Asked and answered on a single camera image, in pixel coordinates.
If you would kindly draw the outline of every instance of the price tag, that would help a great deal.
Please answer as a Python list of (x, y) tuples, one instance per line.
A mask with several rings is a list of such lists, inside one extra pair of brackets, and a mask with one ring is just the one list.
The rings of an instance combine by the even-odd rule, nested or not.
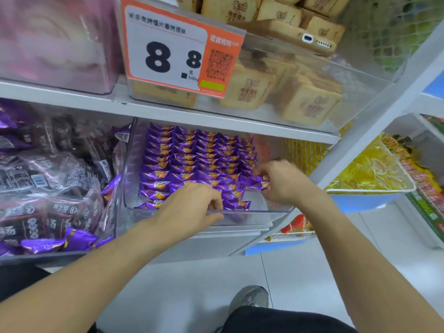
[(128, 78), (224, 98), (244, 35), (121, 0)]

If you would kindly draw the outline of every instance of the tiled floor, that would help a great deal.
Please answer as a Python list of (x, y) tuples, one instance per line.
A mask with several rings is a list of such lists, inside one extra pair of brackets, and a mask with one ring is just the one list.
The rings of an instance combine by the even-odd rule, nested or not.
[[(348, 217), (444, 317), (444, 251), (426, 248), (394, 204)], [(274, 308), (351, 324), (317, 239), (262, 255), (148, 265), (98, 324), (107, 333), (212, 332), (236, 292), (251, 284), (268, 288)]]

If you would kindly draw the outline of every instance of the beige snack package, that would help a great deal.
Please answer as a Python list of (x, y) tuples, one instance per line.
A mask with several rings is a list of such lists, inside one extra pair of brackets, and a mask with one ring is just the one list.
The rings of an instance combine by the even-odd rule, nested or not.
[(221, 106), (257, 110), (267, 99), (276, 76), (264, 62), (238, 58), (231, 74)]
[(330, 56), (336, 50), (336, 43), (326, 38), (308, 33), (305, 29), (294, 27), (277, 20), (260, 20), (245, 23), (234, 23), (238, 28), (259, 36), (278, 38), (284, 42), (295, 44), (314, 51), (322, 56)]
[(281, 118), (310, 126), (322, 125), (339, 106), (344, 90), (326, 73), (296, 74), (284, 85), (278, 104)]
[(257, 20), (274, 19), (298, 27), (301, 23), (302, 12), (295, 6), (282, 0), (262, 0), (256, 16)]
[(328, 17), (336, 17), (349, 2), (350, 0), (305, 0), (304, 8)]
[(197, 13), (197, 5), (199, 3), (199, 0), (177, 0), (177, 3), (179, 4), (179, 8), (181, 10)]
[(269, 70), (276, 76), (276, 82), (270, 93), (279, 94), (288, 78), (296, 73), (297, 67), (294, 59), (290, 57), (275, 59), (266, 56), (262, 57), (261, 61), (263, 61), (266, 66), (268, 66)]
[(307, 9), (302, 9), (300, 27), (307, 30), (310, 34), (326, 38), (336, 44), (339, 43), (345, 32), (344, 26), (332, 23), (327, 17)]
[(196, 104), (197, 94), (187, 92), (171, 87), (145, 83), (137, 80), (129, 80), (131, 82), (134, 97), (141, 100), (149, 100), (147, 96), (155, 97), (173, 102), (184, 107), (193, 107)]
[(260, 5), (261, 0), (203, 0), (201, 14), (226, 23), (249, 22)]

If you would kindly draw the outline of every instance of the black pants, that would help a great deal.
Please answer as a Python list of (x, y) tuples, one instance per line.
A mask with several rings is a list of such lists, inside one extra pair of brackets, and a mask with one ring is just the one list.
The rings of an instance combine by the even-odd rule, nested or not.
[[(0, 266), (0, 302), (50, 273), (32, 265)], [(87, 333), (97, 333), (94, 324)], [(317, 313), (243, 306), (226, 320), (222, 333), (357, 333), (332, 317)]]

